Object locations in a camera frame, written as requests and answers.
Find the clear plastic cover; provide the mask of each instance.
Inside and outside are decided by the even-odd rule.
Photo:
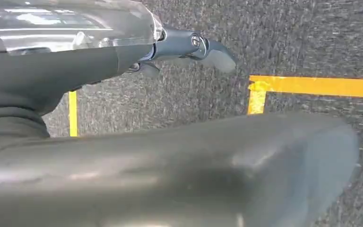
[[[0,0],[0,52],[11,55],[153,44],[162,30],[131,0]]]

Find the parking space marking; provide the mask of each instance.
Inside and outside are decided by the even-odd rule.
[[[76,91],[69,92],[69,127],[70,127],[70,136],[76,137],[78,135]]]
[[[267,92],[363,98],[363,79],[251,75],[250,81],[247,114],[264,112]]]

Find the asphalt ground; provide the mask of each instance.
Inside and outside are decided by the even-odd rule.
[[[249,75],[363,79],[363,0],[151,0],[164,23],[203,30],[239,59],[226,75],[163,63],[156,78],[125,74],[78,92],[79,135],[175,127],[247,113]],[[68,98],[45,116],[69,135]],[[340,116],[359,133],[360,171],[316,227],[363,227],[363,98],[268,93],[265,112]]]

